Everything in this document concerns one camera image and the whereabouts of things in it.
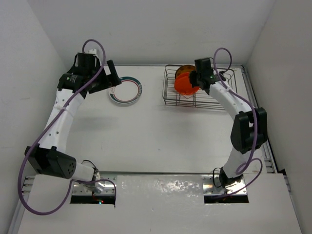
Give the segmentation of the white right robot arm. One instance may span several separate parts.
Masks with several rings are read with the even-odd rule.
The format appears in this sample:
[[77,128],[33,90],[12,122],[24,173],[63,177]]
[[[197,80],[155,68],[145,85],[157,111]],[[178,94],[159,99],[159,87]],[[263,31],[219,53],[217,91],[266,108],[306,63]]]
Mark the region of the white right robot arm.
[[254,153],[268,139],[267,112],[237,94],[216,68],[210,58],[195,60],[190,83],[199,87],[221,104],[233,120],[230,135],[233,146],[230,156],[220,169],[219,181],[224,188],[242,178],[253,160]]

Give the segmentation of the white plate dark red rim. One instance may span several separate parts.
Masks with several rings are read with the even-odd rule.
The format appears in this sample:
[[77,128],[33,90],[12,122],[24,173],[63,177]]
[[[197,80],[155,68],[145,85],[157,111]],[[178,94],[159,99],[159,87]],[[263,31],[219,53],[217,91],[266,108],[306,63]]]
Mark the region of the white plate dark red rim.
[[118,106],[130,106],[136,103],[142,95],[142,84],[134,77],[121,77],[121,85],[108,90],[108,97]]

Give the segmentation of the orange plastic plate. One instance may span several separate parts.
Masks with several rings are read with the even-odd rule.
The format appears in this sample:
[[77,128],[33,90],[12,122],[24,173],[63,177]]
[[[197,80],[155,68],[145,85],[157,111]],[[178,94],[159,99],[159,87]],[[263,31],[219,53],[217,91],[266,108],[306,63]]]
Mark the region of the orange plastic plate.
[[182,95],[190,96],[199,90],[199,86],[193,87],[190,83],[190,72],[185,72],[175,78],[174,89]]

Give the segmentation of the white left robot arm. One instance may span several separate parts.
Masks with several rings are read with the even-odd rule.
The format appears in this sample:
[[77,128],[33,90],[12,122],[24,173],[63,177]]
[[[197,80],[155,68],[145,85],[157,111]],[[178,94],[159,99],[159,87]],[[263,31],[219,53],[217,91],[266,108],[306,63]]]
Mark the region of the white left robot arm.
[[76,181],[95,180],[95,167],[78,163],[65,151],[74,116],[86,95],[121,84],[112,60],[107,61],[109,74],[101,65],[96,49],[77,53],[73,66],[60,77],[47,130],[33,150],[30,147],[25,150],[37,173]]

